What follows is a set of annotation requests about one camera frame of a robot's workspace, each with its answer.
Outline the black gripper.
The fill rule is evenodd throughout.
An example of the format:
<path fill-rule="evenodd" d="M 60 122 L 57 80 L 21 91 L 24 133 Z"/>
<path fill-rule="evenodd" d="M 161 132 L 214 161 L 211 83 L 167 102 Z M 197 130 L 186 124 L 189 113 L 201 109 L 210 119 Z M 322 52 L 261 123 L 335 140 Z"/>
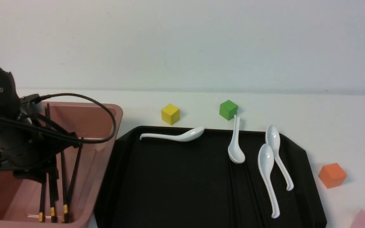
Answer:
<path fill-rule="evenodd" d="M 53 158 L 81 142 L 50 117 L 25 115 L 18 120 L 0 118 L 0 172 L 12 171 L 17 179 L 45 182 L 45 174 L 57 174 Z"/>

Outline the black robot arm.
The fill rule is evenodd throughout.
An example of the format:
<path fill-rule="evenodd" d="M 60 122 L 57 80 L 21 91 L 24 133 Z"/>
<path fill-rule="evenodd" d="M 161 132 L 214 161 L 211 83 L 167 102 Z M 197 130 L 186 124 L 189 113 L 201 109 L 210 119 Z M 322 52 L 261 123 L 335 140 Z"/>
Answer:
<path fill-rule="evenodd" d="M 80 143 L 63 139 L 76 134 L 42 115 L 42 102 L 31 103 L 35 97 L 20 98 L 12 73 L 0 68 L 0 172 L 45 183 L 47 174 L 58 179 L 56 155 Z"/>

